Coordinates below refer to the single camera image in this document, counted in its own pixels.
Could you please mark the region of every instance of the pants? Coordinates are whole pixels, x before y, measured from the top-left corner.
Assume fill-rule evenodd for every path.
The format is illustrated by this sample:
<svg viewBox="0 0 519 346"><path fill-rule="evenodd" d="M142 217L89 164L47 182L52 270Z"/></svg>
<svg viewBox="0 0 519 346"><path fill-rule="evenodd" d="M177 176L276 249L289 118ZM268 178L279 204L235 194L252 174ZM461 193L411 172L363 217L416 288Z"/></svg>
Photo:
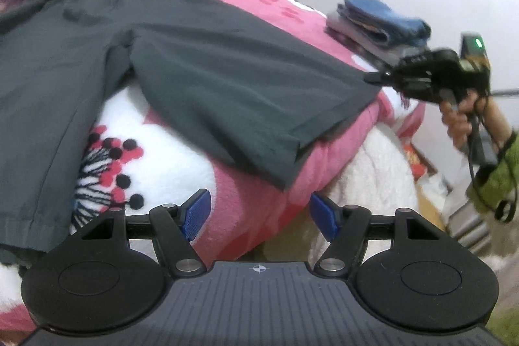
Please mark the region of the pants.
<svg viewBox="0 0 519 346"><path fill-rule="evenodd" d="M219 0L27 0L0 15L0 245L15 256L67 236L89 128L129 73L176 131L281 189L378 91Z"/></svg>

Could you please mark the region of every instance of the black cable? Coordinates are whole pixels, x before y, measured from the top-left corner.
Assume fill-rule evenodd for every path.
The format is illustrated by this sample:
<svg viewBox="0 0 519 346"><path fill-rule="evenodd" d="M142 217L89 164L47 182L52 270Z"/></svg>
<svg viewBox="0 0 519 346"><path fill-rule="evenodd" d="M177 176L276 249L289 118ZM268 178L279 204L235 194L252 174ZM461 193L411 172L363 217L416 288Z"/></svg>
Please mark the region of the black cable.
<svg viewBox="0 0 519 346"><path fill-rule="evenodd" d="M483 111L480 114L480 113L477 113L477 111L476 111L476 105L477 105L477 103L480 100L483 100L483 99L485 100L485 106L483 106ZM489 105L489 96L480 96L480 97L478 97L477 100L474 102L474 114L475 114L475 116L477 118L477 125L479 126L480 124L482 124L483 127L486 129L486 131L489 133L490 138L492 139L492 142L497 147L499 147L499 143L496 141L494 135L492 135L492 133L489 131L488 127L485 124L485 120L483 119L483 116L485 115L485 112L486 112L486 109L487 109L488 105ZM498 207L494 210L492 208L492 206L490 206L483 199L483 196L481 195L481 191L479 190L479 186L477 186L477 183L476 183L477 181L476 181L476 177L474 175L474 164L472 162L474 143L471 142L470 145L468 145L468 148L469 148L468 161L469 161L470 179L472 181L472 186L474 188L474 192L476 192L476 195L477 195L479 201L489 211L493 211L494 212L494 218L497 221L500 221L502 223L509 223L509 222L511 222L512 219L515 216L515 211L516 211L516 208L517 208L517 201L519 200L519 189L518 189L518 186L517 186L517 180L516 180L516 177L515 177L515 173L513 171L513 167L511 165L510 161L507 159L506 155L503 154L503 160L504 160L505 164L507 165L508 171L510 173L510 177L511 177L511 179L513 181L513 184L514 184L514 201L510 202L510 200L503 200L503 201L501 201L499 203ZM505 210L506 210L507 206L509 207L509 210L508 210L508 213L506 213L506 215L505 215Z"/></svg>

